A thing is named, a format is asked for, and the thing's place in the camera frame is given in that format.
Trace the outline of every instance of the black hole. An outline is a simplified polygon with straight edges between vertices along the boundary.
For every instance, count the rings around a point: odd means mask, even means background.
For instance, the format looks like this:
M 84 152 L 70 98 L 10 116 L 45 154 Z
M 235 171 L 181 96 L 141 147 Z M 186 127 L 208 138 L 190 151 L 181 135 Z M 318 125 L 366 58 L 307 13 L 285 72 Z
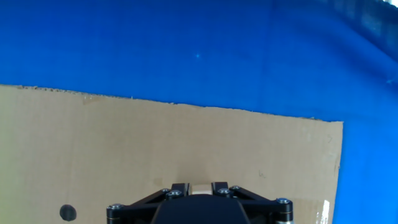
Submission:
M 71 205 L 62 205 L 60 209 L 60 216 L 65 221 L 74 221 L 76 219 L 76 209 Z

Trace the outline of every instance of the cardboard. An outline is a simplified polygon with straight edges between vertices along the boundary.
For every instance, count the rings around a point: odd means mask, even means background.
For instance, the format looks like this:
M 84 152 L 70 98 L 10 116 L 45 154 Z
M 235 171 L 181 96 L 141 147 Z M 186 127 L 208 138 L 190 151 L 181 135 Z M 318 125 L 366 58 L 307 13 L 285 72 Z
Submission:
M 227 181 L 331 223 L 343 123 L 0 86 L 0 223 L 106 221 L 172 183 Z

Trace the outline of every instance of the bolt head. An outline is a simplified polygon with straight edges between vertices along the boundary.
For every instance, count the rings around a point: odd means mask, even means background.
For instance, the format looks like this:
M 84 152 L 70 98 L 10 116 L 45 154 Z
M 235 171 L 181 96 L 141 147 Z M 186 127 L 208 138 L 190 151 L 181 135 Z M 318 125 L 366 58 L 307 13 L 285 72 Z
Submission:
M 229 194 L 231 191 L 230 190 L 228 190 L 228 189 L 219 189 L 218 190 L 218 193 L 220 193 L 220 194 Z
M 278 203 L 290 203 L 290 200 L 287 198 L 278 198 L 276 201 Z
M 113 205 L 110 205 L 108 208 L 110 208 L 110 209 L 120 209 L 120 208 L 122 208 L 123 207 L 123 205 L 122 204 L 120 204 L 120 203 L 115 203 L 115 204 L 113 204 Z
M 236 186 L 236 185 L 235 185 L 235 186 L 232 186 L 232 187 L 230 187 L 230 189 L 231 189 L 231 190 L 238 190 L 238 189 L 240 189 L 240 188 L 241 188 L 240 186 Z
M 169 193 L 167 193 L 167 195 L 180 195 L 180 194 L 182 194 L 182 192 L 181 191 L 179 191 L 179 190 L 172 190 L 172 191 L 170 191 Z

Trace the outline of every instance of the black metal bracket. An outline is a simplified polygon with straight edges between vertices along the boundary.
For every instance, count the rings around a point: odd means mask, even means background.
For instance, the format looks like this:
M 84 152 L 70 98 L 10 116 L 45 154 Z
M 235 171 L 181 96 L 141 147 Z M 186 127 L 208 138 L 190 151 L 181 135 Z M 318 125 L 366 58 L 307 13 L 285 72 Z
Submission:
M 228 187 L 227 182 L 211 183 L 215 197 L 237 200 L 246 214 L 260 214 L 264 223 L 290 223 L 293 220 L 293 203 L 285 198 L 269 200 L 242 187 Z M 111 205 L 106 209 L 108 224 L 131 224 L 136 220 L 151 222 L 159 207 L 168 200 L 189 197 L 190 184 L 173 184 L 171 189 L 162 189 L 131 205 Z

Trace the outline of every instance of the black plastic part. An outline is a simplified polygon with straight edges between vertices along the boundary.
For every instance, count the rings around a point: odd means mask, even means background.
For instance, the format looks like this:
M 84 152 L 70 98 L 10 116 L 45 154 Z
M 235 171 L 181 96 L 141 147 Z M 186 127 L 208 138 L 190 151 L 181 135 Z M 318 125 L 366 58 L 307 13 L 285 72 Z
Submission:
M 276 213 L 275 220 L 281 222 L 293 221 L 293 212 L 289 213 Z
M 189 184 L 173 184 L 172 190 L 179 190 L 183 193 L 183 196 L 189 195 Z
M 212 195 L 191 195 L 164 202 L 156 211 L 152 224 L 169 223 L 250 224 L 239 201 Z
M 239 188 L 236 190 L 232 190 L 234 192 L 234 196 L 237 196 L 240 199 L 246 199 L 246 200 L 266 200 L 270 202 L 270 200 L 261 197 L 260 195 L 257 195 L 251 191 L 248 191 L 244 188 Z
M 292 202 L 278 203 L 243 188 L 219 193 L 219 189 L 228 189 L 226 182 L 211 186 L 213 195 L 189 195 L 189 184 L 173 184 L 172 190 L 181 191 L 180 195 L 160 190 L 132 205 L 108 208 L 108 224 L 274 224 L 293 220 Z
M 106 224 L 121 224 L 121 220 L 120 218 L 115 218 L 115 219 L 107 218 Z
M 138 202 L 132 204 L 132 205 L 139 205 L 139 204 L 144 204 L 144 203 L 156 203 L 156 202 L 162 202 L 165 199 L 165 195 L 167 194 L 167 192 L 163 192 L 163 191 L 158 191 L 155 192 L 153 194 L 151 194 L 150 196 L 143 198 L 141 200 L 139 200 Z
M 217 195 L 219 189 L 228 189 L 228 183 L 227 182 L 213 182 L 213 183 L 211 183 L 211 189 L 213 190 L 213 195 Z

